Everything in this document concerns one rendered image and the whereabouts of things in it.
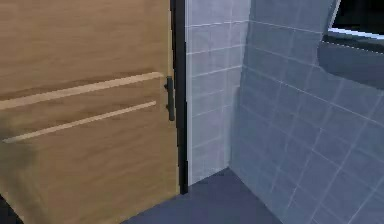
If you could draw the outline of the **light wooden room door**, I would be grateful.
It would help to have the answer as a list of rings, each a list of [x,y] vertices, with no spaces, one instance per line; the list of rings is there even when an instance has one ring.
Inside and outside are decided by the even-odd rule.
[[[122,224],[178,192],[170,0],[0,0],[0,196]]]

